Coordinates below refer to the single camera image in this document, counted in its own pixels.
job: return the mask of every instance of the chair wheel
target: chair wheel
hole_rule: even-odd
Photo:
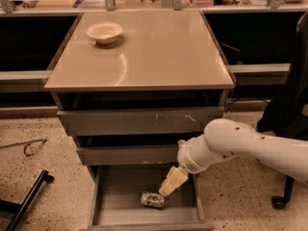
[[[274,196],[271,198],[271,205],[274,209],[281,210],[286,208],[285,199],[282,196]]]
[[[55,180],[55,178],[52,175],[47,175],[46,178],[45,178],[45,182],[47,182],[48,184],[53,183],[54,180]]]

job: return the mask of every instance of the bottom drawer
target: bottom drawer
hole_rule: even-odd
[[[213,230],[204,221],[197,176],[166,197],[163,209],[141,205],[142,191],[157,193],[170,167],[99,167],[90,226],[84,230]]]

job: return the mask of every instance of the cabinet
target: cabinet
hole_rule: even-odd
[[[92,23],[120,23],[114,44],[85,35]],[[212,230],[197,176],[164,210],[140,205],[156,192],[177,142],[198,136],[224,111],[233,81],[197,11],[84,13],[45,88],[95,181],[90,230]]]

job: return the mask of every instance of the bowl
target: bowl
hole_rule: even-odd
[[[116,41],[116,38],[123,32],[121,25],[105,21],[99,22],[89,26],[86,30],[86,34],[95,39],[97,43],[109,44]]]

